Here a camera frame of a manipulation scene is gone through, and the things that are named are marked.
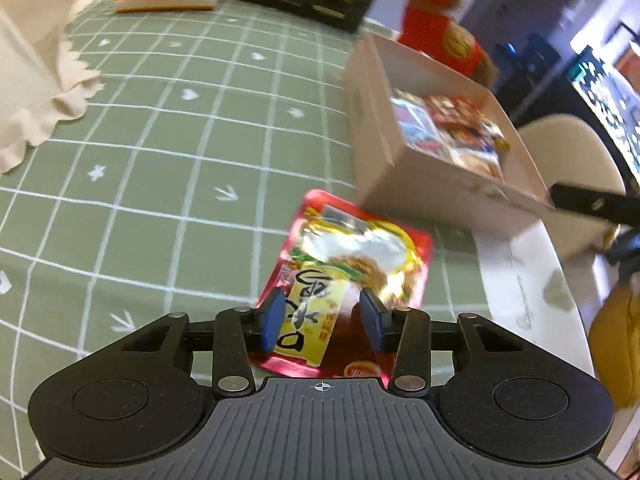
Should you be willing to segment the red yellow snack pouch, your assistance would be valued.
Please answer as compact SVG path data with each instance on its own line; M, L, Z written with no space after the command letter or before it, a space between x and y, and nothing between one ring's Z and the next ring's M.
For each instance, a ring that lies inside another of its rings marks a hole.
M360 292L387 310L420 308L433 249L425 231L308 191L265 286L283 290L283 322L272 350L250 360L279 376L388 379L395 356L370 346Z

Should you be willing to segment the snacks inside pink box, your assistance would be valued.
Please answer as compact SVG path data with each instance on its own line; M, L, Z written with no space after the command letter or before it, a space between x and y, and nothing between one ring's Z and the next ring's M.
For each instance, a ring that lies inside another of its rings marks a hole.
M421 98L395 89L390 102L409 146L476 174L503 178L501 159L510 143L472 101L444 94Z

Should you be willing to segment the beige chair right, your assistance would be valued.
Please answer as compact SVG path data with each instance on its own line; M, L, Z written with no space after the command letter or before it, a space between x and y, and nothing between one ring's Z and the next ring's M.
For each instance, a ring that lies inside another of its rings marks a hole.
M545 185L562 182L625 192L613 157L600 136L583 120L567 114L549 115L518 128L518 134ZM559 210L547 212L542 221L562 260L603 247L617 230L611 222Z

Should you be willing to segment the green grid tablecloth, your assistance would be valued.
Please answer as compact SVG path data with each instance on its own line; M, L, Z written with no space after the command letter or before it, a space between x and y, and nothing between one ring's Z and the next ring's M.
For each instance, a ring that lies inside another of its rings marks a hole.
M6 479L41 462L26 408L43 379L165 313L252 304L303 195L354 189L354 36L235 0L93 0L68 36L101 89L1 179Z

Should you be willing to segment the pink cardboard box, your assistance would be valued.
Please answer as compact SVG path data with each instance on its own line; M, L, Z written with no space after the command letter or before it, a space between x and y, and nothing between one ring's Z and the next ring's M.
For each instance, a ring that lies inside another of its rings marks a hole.
M544 182L492 93L375 34L344 71L356 202L512 237L552 208Z

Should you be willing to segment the red plush toy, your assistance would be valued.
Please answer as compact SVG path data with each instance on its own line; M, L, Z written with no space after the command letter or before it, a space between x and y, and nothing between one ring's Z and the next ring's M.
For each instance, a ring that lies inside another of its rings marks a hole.
M461 0L406 0L398 44L429 56L488 88L498 76L490 56L451 13Z

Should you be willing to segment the cream paper bag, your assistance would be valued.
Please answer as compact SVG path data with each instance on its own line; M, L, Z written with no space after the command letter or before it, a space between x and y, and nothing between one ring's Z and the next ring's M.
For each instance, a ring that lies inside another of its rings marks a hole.
M1 171L20 166L29 148L59 122L81 118L101 89L66 34L91 0L1 0Z

